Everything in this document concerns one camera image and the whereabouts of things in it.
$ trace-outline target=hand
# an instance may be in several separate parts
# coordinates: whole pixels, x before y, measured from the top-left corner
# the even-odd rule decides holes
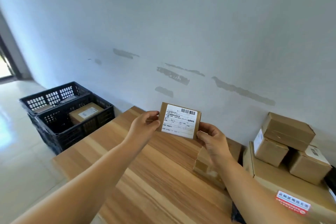
[[[159,111],[149,111],[137,117],[132,122],[123,143],[130,143],[130,145],[142,149],[148,143],[154,131],[160,126],[158,114]]]
[[[232,158],[225,135],[214,125],[200,122],[197,141],[206,147],[212,163],[219,167],[223,161]]]

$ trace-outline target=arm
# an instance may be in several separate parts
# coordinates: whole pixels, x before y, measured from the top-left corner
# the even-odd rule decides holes
[[[137,117],[124,141],[12,224],[90,223],[126,168],[160,125],[158,111]]]
[[[233,159],[226,137],[218,128],[201,122],[199,129],[198,141],[207,148],[212,163],[247,224],[300,223]]]

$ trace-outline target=wood grain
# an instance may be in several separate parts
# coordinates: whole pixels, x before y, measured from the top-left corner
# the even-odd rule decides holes
[[[132,107],[54,158],[70,180],[118,145],[144,111]],[[100,215],[107,223],[230,223],[232,200],[193,171],[200,145],[155,132],[125,171]]]

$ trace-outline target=red and white sticker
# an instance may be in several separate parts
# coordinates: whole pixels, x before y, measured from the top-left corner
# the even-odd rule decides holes
[[[278,200],[282,205],[286,206],[288,209],[301,215],[306,215],[310,208],[309,203],[282,191],[278,191],[275,199]]]

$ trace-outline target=peeling paint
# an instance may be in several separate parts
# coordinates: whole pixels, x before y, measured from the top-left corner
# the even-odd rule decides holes
[[[136,55],[136,54],[133,54],[133,53],[130,53],[130,52],[125,52],[123,50],[118,50],[118,49],[113,49],[113,52],[114,52],[115,55],[122,56],[122,57],[125,57],[125,58],[128,58],[128,59],[133,59],[134,56],[140,57],[139,55]]]
[[[101,64],[102,64],[102,61],[101,61],[100,59],[95,59],[94,61],[95,61],[95,63],[98,64],[98,65],[101,65]]]
[[[258,102],[266,104],[266,105],[275,106],[275,101],[274,100],[259,96],[258,94],[252,93],[248,90],[242,89],[242,88],[234,86],[232,84],[227,84],[226,82],[221,81],[220,79],[218,79],[215,76],[212,77],[212,79],[214,79],[218,88],[222,88],[222,89],[225,89],[225,90],[228,90],[228,91],[231,91],[231,92],[236,92],[241,96],[251,98],[255,101],[258,101]]]
[[[177,69],[181,69],[181,70],[184,70],[184,71],[188,71],[190,73],[195,73],[195,74],[198,74],[198,75],[201,75],[201,76],[205,76],[204,74],[200,73],[200,71],[197,71],[197,70],[189,70],[189,69],[185,69],[185,68],[182,68],[182,67],[179,67],[179,66],[175,66],[173,64],[168,64],[168,63],[165,63],[167,66],[170,66],[170,67],[175,67]]]
[[[171,98],[174,97],[174,92],[171,90],[167,90],[166,88],[163,88],[161,86],[158,86],[155,88],[155,91],[162,93],[163,95],[169,96]]]
[[[182,75],[179,75],[177,73],[174,73],[173,71],[170,71],[168,69],[165,69],[163,67],[157,67],[156,71],[163,73],[164,75],[168,76],[169,78],[172,78],[173,80],[180,82],[184,85],[188,85],[190,80]]]

